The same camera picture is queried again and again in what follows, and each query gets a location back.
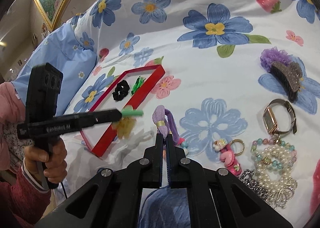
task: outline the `blue pillow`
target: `blue pillow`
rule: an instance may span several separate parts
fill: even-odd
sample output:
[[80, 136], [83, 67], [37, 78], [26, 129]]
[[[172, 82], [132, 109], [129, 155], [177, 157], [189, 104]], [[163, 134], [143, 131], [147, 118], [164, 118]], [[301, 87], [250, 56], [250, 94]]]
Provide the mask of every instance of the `blue pillow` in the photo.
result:
[[96, 60], [96, 53], [80, 46], [70, 24], [63, 24], [41, 42], [12, 83], [22, 102], [26, 104], [31, 69], [39, 64], [53, 65], [63, 73], [61, 92], [57, 101], [56, 115], [59, 116], [64, 113], [74, 95], [86, 81], [95, 67]]
[[162, 187], [151, 192], [144, 201], [139, 228], [190, 228], [187, 189]]

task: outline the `wristwatch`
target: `wristwatch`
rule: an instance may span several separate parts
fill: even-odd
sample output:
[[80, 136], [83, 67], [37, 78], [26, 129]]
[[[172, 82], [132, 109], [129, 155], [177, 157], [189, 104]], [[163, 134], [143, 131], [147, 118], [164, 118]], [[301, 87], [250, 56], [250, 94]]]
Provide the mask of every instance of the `wristwatch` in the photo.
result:
[[[280, 131], [278, 128], [278, 123], [276, 121], [276, 117], [272, 111], [272, 107], [276, 104], [280, 104], [280, 105], [284, 106], [287, 109], [287, 111], [291, 117], [291, 126], [290, 126], [290, 129], [287, 131]], [[297, 132], [296, 114], [295, 114], [294, 109], [292, 108], [290, 102], [288, 102], [286, 100], [275, 99], [275, 100], [271, 101], [269, 103], [269, 105], [267, 106], [267, 108], [264, 110], [263, 121], [264, 121], [264, 125], [270, 135], [280, 136], [280, 135], [286, 135], [291, 131], [293, 131], [294, 134]]]

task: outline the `black scrunchie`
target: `black scrunchie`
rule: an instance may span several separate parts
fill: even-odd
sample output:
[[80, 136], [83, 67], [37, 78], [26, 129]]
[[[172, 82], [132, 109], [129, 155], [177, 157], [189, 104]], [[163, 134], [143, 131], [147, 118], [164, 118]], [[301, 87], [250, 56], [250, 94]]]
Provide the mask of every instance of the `black scrunchie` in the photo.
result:
[[115, 91], [112, 93], [113, 99], [115, 101], [123, 100], [129, 93], [130, 86], [127, 81], [123, 80], [119, 82], [115, 88]]

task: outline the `purple headband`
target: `purple headband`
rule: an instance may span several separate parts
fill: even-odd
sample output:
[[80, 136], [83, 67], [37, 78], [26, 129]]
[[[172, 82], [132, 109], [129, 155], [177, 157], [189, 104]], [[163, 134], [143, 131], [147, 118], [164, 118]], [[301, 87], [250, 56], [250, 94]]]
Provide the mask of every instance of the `purple headband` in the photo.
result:
[[157, 133], [161, 133], [163, 138], [166, 139], [168, 133], [171, 131], [174, 144], [178, 144], [179, 135], [177, 126], [170, 110], [165, 109], [163, 105], [159, 105], [152, 114], [152, 120], [157, 126]]

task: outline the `floral pillow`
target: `floral pillow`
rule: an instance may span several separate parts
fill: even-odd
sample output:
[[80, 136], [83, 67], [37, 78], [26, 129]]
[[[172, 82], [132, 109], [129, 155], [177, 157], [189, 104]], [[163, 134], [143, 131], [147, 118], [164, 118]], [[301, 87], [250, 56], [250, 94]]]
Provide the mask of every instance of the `floral pillow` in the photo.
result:
[[[84, 36], [83, 42], [90, 44]], [[39, 64], [50, 63], [63, 73], [56, 115], [62, 115], [68, 104], [93, 70], [97, 55], [77, 41], [70, 24], [63, 24], [47, 36], [33, 52], [13, 85], [22, 102], [26, 104], [31, 70]]]

